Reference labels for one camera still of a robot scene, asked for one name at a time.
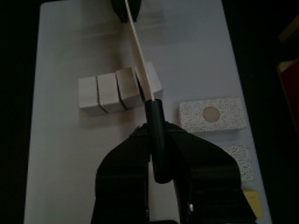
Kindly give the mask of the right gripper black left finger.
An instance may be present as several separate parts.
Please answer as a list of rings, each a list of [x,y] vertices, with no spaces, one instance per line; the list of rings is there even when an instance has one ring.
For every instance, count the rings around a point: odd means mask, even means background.
[[[90,224],[148,224],[146,143],[142,125],[105,155],[96,173]]]

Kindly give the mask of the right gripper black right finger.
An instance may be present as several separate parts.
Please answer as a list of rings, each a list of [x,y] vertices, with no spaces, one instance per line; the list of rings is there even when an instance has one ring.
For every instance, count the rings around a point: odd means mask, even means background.
[[[180,223],[256,224],[233,157],[178,126],[165,127]]]

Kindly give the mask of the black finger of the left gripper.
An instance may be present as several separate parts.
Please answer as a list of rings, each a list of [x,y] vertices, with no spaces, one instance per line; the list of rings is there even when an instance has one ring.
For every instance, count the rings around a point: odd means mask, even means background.
[[[128,11],[130,11],[132,19],[136,21],[141,7],[141,0],[110,0],[110,5],[121,23],[128,22]]]

